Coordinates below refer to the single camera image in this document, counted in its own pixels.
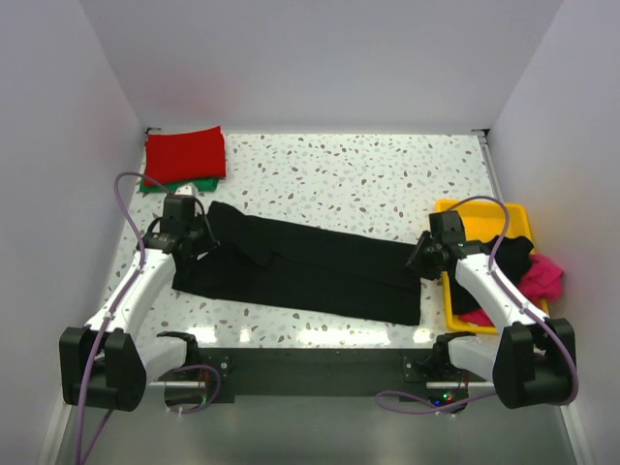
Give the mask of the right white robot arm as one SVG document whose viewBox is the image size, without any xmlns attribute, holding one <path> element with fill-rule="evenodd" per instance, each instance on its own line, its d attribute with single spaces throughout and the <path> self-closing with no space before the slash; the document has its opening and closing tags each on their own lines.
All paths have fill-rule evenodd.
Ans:
<svg viewBox="0 0 620 465">
<path fill-rule="evenodd" d="M 407 266 L 424 279 L 452 272 L 499 333 L 488 344 L 473 333 L 441 337 L 441 355 L 492 383 L 508 408 L 568 405 L 578 394 L 573 326 L 551 319 L 526 298 L 478 240 L 469 240 L 455 210 L 432 213 Z"/>
</svg>

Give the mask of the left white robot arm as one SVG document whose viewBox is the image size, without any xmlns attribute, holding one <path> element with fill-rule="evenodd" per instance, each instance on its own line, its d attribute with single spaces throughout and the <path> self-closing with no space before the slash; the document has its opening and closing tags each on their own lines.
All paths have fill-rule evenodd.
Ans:
<svg viewBox="0 0 620 465">
<path fill-rule="evenodd" d="M 136 339 L 150 307 L 182 265 L 217 243 L 202 203 L 190 195 L 164 198 L 163 213 L 138 236 L 133 260 L 101 309 L 59 339 L 64 401 L 73 406 L 134 411 L 146 386 L 200 362 L 197 338 L 164 331 L 140 349 Z"/>
</svg>

